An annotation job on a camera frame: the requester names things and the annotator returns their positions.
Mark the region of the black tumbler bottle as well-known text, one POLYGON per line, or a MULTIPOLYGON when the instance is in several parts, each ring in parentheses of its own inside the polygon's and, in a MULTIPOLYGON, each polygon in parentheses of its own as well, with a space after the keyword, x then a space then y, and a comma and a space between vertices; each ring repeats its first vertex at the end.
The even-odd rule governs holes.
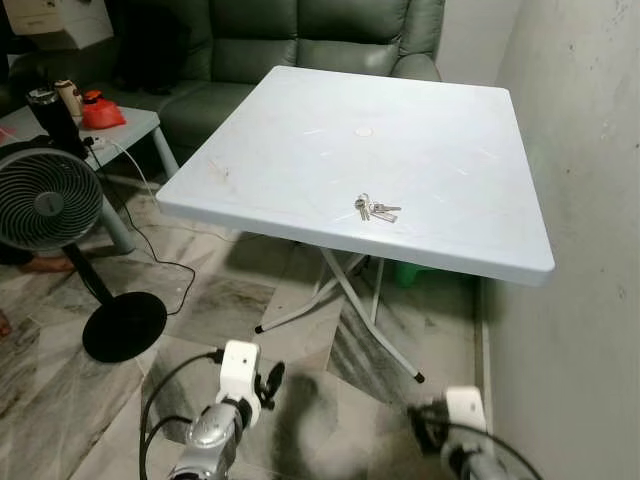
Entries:
POLYGON ((27 93, 26 99, 29 110, 50 137, 51 145, 63 148, 81 160, 86 159, 88 151, 81 131, 58 91, 47 87, 35 88, 27 93))

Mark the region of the black garment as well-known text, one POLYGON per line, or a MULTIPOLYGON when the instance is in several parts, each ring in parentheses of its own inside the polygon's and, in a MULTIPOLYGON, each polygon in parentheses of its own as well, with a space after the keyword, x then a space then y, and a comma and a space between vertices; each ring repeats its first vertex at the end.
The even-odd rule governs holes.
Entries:
POLYGON ((118 40, 111 83, 168 96, 182 82, 191 27, 170 0, 108 0, 118 40))

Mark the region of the white plastic folding table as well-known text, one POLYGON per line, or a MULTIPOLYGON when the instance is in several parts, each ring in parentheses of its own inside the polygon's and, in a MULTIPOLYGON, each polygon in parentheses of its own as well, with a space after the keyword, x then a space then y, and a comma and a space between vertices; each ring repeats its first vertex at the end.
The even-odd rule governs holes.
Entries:
POLYGON ((384 349, 348 270, 411 262, 540 285, 547 228, 503 88, 274 67, 157 192, 166 215, 317 248, 384 349), (360 195, 401 207, 362 221, 360 195))

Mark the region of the green plastic object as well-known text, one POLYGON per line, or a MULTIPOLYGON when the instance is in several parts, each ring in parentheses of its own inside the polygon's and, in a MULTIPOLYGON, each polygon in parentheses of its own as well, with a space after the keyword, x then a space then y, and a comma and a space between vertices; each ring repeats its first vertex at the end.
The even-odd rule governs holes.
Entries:
POLYGON ((399 288, 411 288, 415 284, 419 274, 426 270, 424 266, 411 264, 411 262, 394 262, 394 282, 399 288))

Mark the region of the silver key bunch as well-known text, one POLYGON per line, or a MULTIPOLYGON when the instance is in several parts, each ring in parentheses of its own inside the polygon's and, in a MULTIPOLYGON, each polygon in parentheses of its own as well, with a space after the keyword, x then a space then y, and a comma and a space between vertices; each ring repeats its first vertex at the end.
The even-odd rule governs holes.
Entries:
POLYGON ((380 204, 380 202, 372 201, 369 195, 360 195, 353 201, 353 207, 358 214, 358 218, 362 221, 371 221, 378 219, 387 221, 387 223, 396 223, 398 220, 397 212, 401 207, 380 204))

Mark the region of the red plastic container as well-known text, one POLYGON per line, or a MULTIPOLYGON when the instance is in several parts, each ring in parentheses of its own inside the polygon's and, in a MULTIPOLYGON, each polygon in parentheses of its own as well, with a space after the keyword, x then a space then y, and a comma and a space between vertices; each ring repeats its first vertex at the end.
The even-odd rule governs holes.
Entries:
POLYGON ((83 128, 90 131, 105 131, 127 124, 122 109, 114 101, 105 99, 99 90, 82 93, 84 104, 81 123, 83 128))

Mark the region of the beige small bottle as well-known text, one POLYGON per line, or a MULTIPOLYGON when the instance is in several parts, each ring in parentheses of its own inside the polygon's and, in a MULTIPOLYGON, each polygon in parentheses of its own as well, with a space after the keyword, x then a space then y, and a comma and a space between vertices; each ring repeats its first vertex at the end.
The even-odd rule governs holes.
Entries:
POLYGON ((81 91, 76 83, 72 81, 72 79, 59 79, 54 84, 56 92, 64 102, 65 106, 67 106, 67 110, 69 114, 73 116, 74 119, 81 119, 83 116, 84 104, 81 96, 81 91))

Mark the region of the white cardboard box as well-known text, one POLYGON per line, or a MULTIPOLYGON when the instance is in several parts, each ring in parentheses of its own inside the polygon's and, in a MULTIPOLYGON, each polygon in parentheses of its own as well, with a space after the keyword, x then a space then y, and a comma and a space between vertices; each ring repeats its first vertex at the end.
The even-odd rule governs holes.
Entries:
POLYGON ((104 0, 0 0, 15 35, 41 50, 82 50, 114 36, 104 0))

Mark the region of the black pedestal fan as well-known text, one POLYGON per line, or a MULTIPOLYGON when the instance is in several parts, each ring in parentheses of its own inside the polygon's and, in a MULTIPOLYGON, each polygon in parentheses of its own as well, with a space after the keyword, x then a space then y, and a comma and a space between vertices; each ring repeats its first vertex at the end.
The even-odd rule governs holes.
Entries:
POLYGON ((104 193, 81 157, 35 141, 0 146, 0 244, 60 250, 99 307, 84 324, 84 351, 102 364, 142 355, 163 334, 164 302, 148 292, 113 294, 77 242, 99 223, 104 193))

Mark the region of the grey-green leather sofa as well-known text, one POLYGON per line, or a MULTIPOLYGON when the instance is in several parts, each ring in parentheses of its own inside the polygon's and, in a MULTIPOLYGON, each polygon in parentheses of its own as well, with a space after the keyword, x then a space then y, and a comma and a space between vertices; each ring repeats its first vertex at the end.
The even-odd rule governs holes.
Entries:
POLYGON ((180 157, 200 147, 274 67, 439 81, 445 0, 122 0, 111 5, 119 40, 163 27, 175 60, 163 86, 111 76, 95 83, 110 100, 159 115, 180 157))

